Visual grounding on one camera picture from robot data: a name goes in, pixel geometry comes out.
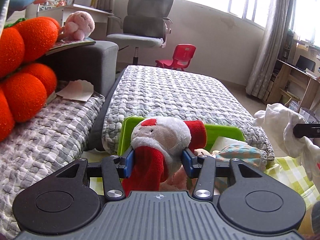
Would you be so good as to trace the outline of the wooden desk with shelves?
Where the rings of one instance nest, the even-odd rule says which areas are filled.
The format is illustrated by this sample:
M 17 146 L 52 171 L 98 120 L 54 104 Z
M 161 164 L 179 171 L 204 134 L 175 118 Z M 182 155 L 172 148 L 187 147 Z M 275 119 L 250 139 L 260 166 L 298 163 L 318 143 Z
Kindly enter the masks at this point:
M 281 102 L 289 106 L 291 102 L 295 102 L 297 109 L 311 108 L 319 89 L 319 68 L 316 65 L 311 72 L 308 69 L 301 71 L 295 66 L 293 61 L 299 46 L 310 48 L 297 40 L 296 34 L 289 30 L 263 97 L 265 104 Z

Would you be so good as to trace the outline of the pink fluffy plush toy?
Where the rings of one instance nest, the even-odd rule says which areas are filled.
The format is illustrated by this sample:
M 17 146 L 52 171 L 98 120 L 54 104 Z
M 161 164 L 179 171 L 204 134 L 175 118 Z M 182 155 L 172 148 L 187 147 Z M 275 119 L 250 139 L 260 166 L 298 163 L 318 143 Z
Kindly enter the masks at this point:
M 160 191 L 188 191 L 192 193 L 197 182 L 197 178 L 190 179 L 183 166 L 170 176 L 165 182 L 160 183 Z

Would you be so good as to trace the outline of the pink pig plush toy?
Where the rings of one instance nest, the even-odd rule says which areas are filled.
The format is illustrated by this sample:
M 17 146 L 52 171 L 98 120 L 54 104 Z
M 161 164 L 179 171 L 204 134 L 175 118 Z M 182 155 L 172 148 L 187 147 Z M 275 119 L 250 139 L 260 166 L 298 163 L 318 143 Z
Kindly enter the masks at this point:
M 89 37 L 95 29 L 95 22 L 88 12 L 71 13 L 63 26 L 60 38 L 62 40 L 81 41 Z

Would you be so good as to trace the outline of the grey window curtain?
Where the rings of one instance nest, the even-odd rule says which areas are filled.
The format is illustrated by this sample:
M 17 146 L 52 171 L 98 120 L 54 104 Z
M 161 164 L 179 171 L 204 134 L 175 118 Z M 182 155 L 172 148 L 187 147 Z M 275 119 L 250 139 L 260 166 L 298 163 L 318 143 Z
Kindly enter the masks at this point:
M 294 0 L 271 0 L 263 39 L 246 86 L 246 93 L 262 99 L 284 45 Z

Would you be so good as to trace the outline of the grey sofa with quilted cover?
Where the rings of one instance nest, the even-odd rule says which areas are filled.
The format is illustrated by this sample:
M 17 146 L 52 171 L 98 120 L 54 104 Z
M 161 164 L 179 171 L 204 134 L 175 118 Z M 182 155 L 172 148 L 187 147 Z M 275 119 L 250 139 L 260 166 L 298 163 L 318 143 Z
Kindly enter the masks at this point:
M 55 98 L 1 142 L 1 236 L 13 239 L 20 232 L 12 204 L 21 191 L 78 159 L 83 151 L 102 146 L 105 100 L 116 80 L 117 55 L 115 43 L 97 41 L 39 59 L 55 72 L 58 89 L 69 81 L 85 80 L 94 93 L 86 102 Z

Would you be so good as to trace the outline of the red plastic child chair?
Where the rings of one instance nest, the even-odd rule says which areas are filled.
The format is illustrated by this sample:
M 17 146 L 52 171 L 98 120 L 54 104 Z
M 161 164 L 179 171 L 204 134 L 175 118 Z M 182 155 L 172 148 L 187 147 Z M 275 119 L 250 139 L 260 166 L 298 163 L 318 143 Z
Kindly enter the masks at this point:
M 181 70 L 189 66 L 196 51 L 192 44 L 178 44 L 174 50 L 171 60 L 156 60 L 156 66 L 166 69 Z

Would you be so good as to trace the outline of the white cloth glove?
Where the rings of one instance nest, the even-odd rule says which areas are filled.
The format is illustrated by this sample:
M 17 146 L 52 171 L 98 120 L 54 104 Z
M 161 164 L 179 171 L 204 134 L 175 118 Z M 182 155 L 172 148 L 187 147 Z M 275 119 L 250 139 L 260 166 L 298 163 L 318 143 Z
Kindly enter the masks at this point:
M 265 110 L 254 114 L 253 125 L 269 129 L 281 150 L 297 159 L 312 180 L 319 177 L 319 146 L 306 136 L 296 137 L 293 129 L 297 124 L 306 125 L 307 122 L 302 115 L 280 103 L 268 104 Z

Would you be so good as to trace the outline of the grey office swivel chair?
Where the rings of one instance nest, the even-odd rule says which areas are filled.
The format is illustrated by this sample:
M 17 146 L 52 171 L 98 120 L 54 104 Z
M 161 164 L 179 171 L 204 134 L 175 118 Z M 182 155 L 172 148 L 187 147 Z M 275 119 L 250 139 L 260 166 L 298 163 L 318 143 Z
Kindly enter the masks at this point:
M 164 48 L 167 35 L 171 33 L 172 20 L 168 18 L 174 0 L 129 0 L 127 15 L 122 20 L 110 16 L 119 23 L 122 33 L 108 34 L 106 39 L 114 42 L 120 50 L 135 48 L 133 64 L 138 64 L 139 48 Z

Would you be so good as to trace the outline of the yellow checkered plastic tablecloth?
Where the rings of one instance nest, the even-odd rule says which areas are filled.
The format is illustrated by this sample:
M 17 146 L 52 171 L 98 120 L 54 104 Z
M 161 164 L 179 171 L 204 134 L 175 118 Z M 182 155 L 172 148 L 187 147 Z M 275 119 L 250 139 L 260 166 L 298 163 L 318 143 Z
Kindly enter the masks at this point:
M 103 157 L 106 156 L 108 156 L 108 154 L 95 154 L 92 152 L 83 152 L 81 155 L 81 157 L 88 159 L 89 163 L 100 162 Z M 318 233 L 315 234 L 313 232 L 313 222 L 311 218 L 312 212 L 314 211 L 313 207 L 319 202 L 319 192 L 313 182 L 308 180 L 304 168 L 299 166 L 295 159 L 291 157 L 276 158 L 275 161 L 272 161 L 271 164 L 268 164 L 267 166 L 268 168 L 265 170 L 265 174 L 296 191 L 301 195 L 306 203 L 306 215 L 303 218 L 298 232 L 301 233 L 305 239 L 319 239 L 319 231 L 317 231 L 319 228 L 316 229 Z M 161 190 L 187 190 L 189 193 L 192 193 L 197 179 L 187 178 L 182 166 L 177 174 L 178 173 L 182 174 L 181 176 L 177 175 L 178 180 L 173 179 L 172 182 L 167 181 L 162 183 L 160 187 Z M 220 186 L 218 187 L 220 189 L 215 189 L 215 194 L 220 194 L 222 189 L 226 189 L 226 185 L 223 186 L 223 184 L 226 182 L 226 178 L 221 178 L 220 180 L 221 183 L 218 181 L 218 179 L 215 180 L 215 182 L 218 182 L 218 184 L 220 183 Z M 102 178 L 91 178 L 90 188 L 93 189 L 97 194 L 104 194 Z M 315 215 L 319 215 L 318 207 L 315 207 Z

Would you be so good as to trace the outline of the pastel checkered cloth doll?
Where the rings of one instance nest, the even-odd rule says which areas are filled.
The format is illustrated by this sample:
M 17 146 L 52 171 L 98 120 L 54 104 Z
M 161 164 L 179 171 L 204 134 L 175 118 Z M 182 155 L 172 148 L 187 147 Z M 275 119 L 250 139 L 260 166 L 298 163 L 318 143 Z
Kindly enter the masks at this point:
M 213 150 L 213 156 L 224 163 L 229 163 L 234 158 L 240 159 L 260 171 L 265 171 L 267 165 L 267 153 L 265 151 L 239 143 L 225 146 L 222 150 Z

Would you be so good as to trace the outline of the green plastic storage bin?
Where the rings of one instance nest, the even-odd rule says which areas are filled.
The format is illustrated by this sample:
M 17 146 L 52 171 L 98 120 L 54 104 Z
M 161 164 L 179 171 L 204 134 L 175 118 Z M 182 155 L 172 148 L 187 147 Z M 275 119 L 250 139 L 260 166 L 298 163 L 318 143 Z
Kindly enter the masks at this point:
M 144 118 L 139 116 L 131 116 L 124 119 L 118 141 L 118 155 L 124 154 L 130 147 L 133 129 L 143 120 Z M 204 149 L 207 151 L 212 148 L 218 137 L 226 137 L 243 142 L 246 141 L 242 131 L 237 127 L 212 124 L 205 124 L 204 126 L 207 132 L 207 144 Z

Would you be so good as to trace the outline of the santa claus plush toy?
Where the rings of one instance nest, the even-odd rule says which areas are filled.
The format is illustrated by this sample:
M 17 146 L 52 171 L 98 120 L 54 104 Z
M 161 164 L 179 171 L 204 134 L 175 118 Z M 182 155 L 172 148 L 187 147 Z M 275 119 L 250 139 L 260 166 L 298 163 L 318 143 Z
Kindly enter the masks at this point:
M 160 183 L 180 169 L 185 148 L 203 149 L 207 133 L 200 120 L 157 116 L 141 121 L 131 134 L 134 166 L 122 186 L 128 196 L 132 191 L 159 191 Z

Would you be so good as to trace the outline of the grey patterned ottoman cushion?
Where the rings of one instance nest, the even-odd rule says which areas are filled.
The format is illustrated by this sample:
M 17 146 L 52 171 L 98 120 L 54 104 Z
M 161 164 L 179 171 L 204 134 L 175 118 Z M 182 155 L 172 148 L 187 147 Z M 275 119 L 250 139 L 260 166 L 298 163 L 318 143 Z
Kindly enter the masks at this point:
M 149 66 L 128 66 L 112 94 L 102 128 L 107 153 L 117 151 L 122 123 L 130 116 L 173 116 L 205 124 L 235 126 L 246 142 L 274 159 L 272 145 L 253 116 L 217 79 Z

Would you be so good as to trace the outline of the orange segmented plush pillow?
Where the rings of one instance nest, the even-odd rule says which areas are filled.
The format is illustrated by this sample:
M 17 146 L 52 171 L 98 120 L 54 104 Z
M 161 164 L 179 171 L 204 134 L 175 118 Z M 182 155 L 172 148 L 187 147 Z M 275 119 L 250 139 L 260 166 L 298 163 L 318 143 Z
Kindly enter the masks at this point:
M 32 119 L 57 87 L 54 71 L 37 60 L 57 41 L 60 24 L 50 17 L 23 20 L 1 33 L 1 140 L 16 123 Z

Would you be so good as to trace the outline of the white study desk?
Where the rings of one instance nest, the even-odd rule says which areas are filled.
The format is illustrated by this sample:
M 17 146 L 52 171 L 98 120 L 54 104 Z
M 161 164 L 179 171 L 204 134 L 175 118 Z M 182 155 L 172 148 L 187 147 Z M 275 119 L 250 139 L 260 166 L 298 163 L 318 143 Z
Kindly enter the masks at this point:
M 110 27 L 109 20 L 113 16 L 114 0 L 48 0 L 41 5 L 30 5 L 25 10 L 26 18 L 51 17 L 60 25 L 65 25 L 67 18 L 77 12 L 90 14 L 93 18 L 95 29 L 90 38 L 106 40 Z

